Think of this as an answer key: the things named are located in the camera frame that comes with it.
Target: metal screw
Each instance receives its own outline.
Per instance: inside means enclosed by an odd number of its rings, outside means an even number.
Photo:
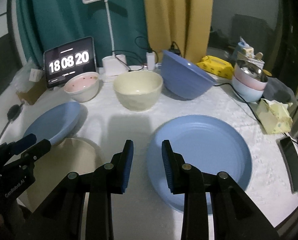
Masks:
[[[219,177],[222,179],[226,179],[226,178],[228,178],[228,173],[221,171],[221,172],[219,172]]]
[[[191,165],[188,164],[188,163],[185,163],[185,164],[182,165],[182,168],[183,168],[184,170],[188,171],[188,170],[191,169]]]
[[[75,179],[76,178],[76,172],[70,172],[69,174],[68,174],[68,178],[69,179]]]
[[[106,170],[111,170],[113,167],[114,167],[114,165],[113,165],[112,163],[106,163],[106,164],[104,165],[104,168],[105,168]]]

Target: blue plate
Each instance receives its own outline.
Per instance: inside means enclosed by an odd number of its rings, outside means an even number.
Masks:
[[[161,156],[161,143],[169,140],[172,149],[182,154],[203,172],[226,171],[245,190],[251,177],[251,156],[242,136],[222,120],[206,115],[187,115],[173,119],[158,129],[147,152],[147,167],[153,187],[161,198],[178,211],[184,210],[184,194],[173,195],[167,185]],[[208,213],[212,213],[207,194]]]
[[[36,136],[36,141],[48,139],[56,144],[64,139],[77,124],[80,116],[80,104],[67,102],[56,106],[38,117],[26,130],[24,137],[30,133]]]

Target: white power adapter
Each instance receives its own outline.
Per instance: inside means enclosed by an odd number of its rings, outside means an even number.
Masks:
[[[154,52],[147,52],[147,69],[148,70],[154,70],[155,65],[156,65],[156,55]]]

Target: black phone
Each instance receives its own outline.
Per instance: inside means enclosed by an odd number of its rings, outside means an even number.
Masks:
[[[278,142],[282,157],[285,161],[292,193],[298,192],[298,153],[290,137]]]

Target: yellow package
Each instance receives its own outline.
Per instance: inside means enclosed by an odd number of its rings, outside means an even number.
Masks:
[[[233,74],[232,65],[229,62],[222,60],[218,57],[204,56],[201,59],[201,62],[197,63],[197,66],[219,77],[223,77],[227,79],[232,78],[232,74]]]
[[[290,132],[292,118],[287,110],[288,105],[261,99],[256,114],[267,134]]]

